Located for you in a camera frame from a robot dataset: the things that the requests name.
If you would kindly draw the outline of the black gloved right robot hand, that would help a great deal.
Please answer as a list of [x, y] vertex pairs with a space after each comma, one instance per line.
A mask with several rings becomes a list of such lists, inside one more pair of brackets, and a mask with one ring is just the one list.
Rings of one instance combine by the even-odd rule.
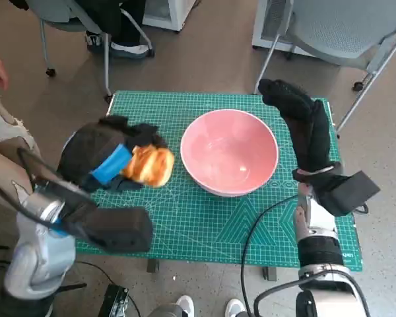
[[312, 100], [298, 87], [282, 80], [261, 79], [257, 86], [263, 103], [274, 106], [286, 122], [298, 168], [316, 172], [329, 160], [329, 120], [320, 100]]

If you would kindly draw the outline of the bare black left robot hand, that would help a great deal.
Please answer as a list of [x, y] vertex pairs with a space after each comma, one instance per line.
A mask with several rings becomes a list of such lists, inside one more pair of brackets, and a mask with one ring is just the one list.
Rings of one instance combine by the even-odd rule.
[[135, 147], [166, 148], [158, 127], [149, 123], [129, 125], [124, 116], [105, 116], [78, 129], [67, 140], [57, 172], [87, 193], [139, 190], [139, 182], [121, 175], [133, 158]]

